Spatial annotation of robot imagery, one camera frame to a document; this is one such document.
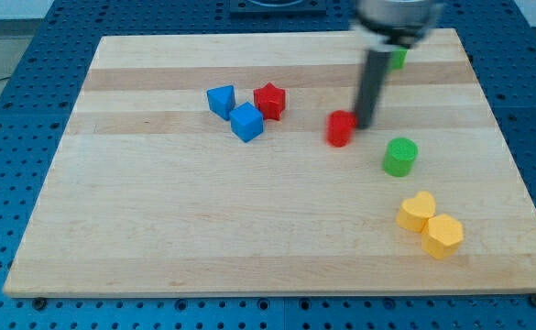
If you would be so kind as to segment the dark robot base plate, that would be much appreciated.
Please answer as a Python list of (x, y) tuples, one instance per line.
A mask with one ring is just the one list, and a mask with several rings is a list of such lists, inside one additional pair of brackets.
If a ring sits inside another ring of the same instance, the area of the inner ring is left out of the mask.
[(229, 0), (229, 12), (239, 14), (323, 14), (325, 0)]

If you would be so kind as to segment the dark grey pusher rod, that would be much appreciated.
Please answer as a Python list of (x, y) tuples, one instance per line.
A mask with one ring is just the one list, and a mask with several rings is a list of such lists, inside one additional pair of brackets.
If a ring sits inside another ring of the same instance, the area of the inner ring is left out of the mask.
[(372, 46), (366, 51), (354, 105), (358, 129), (366, 129), (373, 123), (377, 100), (388, 73), (391, 55), (392, 46), (385, 44)]

